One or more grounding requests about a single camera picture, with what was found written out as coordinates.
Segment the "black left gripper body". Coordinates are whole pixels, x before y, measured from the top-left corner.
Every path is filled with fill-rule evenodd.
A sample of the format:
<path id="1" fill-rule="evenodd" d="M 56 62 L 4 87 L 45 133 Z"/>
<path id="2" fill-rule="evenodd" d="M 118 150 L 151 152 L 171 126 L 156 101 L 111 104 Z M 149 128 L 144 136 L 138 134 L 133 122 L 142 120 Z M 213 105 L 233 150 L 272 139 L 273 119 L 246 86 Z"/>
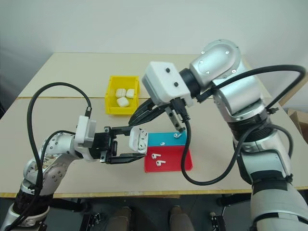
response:
<path id="1" fill-rule="evenodd" d="M 103 132 L 95 133 L 89 152 L 94 160 L 100 160 L 106 164 L 116 164 L 117 141 L 111 127 L 104 127 Z"/>

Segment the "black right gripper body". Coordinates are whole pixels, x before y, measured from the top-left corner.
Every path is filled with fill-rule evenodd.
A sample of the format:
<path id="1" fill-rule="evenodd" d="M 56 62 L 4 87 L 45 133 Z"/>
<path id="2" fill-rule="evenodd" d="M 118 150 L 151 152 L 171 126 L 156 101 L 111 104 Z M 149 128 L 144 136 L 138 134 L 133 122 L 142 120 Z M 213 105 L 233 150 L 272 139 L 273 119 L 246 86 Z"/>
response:
<path id="1" fill-rule="evenodd" d="M 176 111 L 171 103 L 157 105 L 157 109 L 159 111 L 159 117 L 162 114 L 166 114 L 173 124 L 174 128 L 179 132 L 182 133 L 184 131 L 184 127 L 180 123 L 180 119 L 178 118 Z"/>

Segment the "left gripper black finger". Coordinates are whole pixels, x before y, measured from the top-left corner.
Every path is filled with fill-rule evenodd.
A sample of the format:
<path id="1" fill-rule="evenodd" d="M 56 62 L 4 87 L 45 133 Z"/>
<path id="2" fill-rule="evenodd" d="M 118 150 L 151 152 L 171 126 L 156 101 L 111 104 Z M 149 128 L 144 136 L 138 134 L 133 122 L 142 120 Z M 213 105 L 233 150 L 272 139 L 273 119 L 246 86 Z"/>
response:
<path id="1" fill-rule="evenodd" d="M 110 130 L 110 134 L 111 136 L 113 136 L 114 138 L 117 135 L 124 135 L 124 136 L 130 136 L 130 131 L 131 131 L 132 127 L 130 126 L 123 126 L 123 127 L 112 127 Z"/>
<path id="2" fill-rule="evenodd" d="M 142 159 L 146 154 L 141 153 L 125 153 L 119 156 L 110 156 L 106 159 L 107 164 L 126 164 Z"/>

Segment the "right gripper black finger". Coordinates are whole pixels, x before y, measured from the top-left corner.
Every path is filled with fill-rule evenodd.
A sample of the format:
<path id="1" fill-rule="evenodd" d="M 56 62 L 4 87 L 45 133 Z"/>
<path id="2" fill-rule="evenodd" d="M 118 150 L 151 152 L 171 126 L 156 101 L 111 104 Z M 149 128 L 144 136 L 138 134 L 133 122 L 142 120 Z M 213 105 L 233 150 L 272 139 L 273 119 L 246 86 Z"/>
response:
<path id="1" fill-rule="evenodd" d="M 137 116 L 134 120 L 134 125 L 141 125 L 148 123 L 155 118 L 159 117 L 164 112 L 164 109 L 159 107 L 154 108 L 153 110 L 147 110 L 146 112 L 142 113 L 141 115 Z"/>
<path id="2" fill-rule="evenodd" d="M 133 115 L 130 117 L 128 125 L 129 126 L 135 126 L 134 120 L 137 116 L 141 115 L 142 113 L 146 112 L 147 110 L 152 110 L 155 104 L 151 99 L 147 99 L 144 103 L 142 103 L 137 110 L 133 113 Z"/>

